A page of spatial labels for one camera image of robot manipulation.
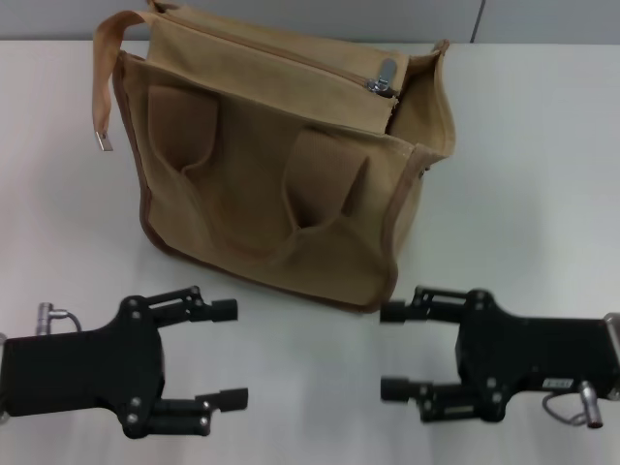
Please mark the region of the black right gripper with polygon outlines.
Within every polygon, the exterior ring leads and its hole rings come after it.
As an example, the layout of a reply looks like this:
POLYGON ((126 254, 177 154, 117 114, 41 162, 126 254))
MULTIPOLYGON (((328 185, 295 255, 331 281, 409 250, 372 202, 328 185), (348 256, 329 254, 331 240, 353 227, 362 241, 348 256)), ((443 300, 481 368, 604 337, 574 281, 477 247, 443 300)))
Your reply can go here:
POLYGON ((499 422, 525 391, 577 394, 580 419, 599 422, 599 401, 616 397, 616 316, 599 319, 523 317, 502 309, 483 290, 468 293, 416 287, 410 302, 381 305, 381 324, 459 324, 460 384, 382 377, 381 399, 418 406, 422 423, 459 419, 499 422))

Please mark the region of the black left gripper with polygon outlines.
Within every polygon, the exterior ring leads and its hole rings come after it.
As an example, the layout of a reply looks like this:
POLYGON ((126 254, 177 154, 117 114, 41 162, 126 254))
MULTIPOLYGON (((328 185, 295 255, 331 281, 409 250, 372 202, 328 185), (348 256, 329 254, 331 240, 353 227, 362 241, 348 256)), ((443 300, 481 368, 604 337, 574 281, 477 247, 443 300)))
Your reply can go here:
POLYGON ((247 409, 249 389, 159 400, 164 374, 157 326, 237 320, 236 299, 207 302, 192 286, 127 297, 98 329, 8 339, 1 362, 1 411, 16 418, 102 408, 116 415, 132 439, 151 433, 208 436, 215 412, 247 409))

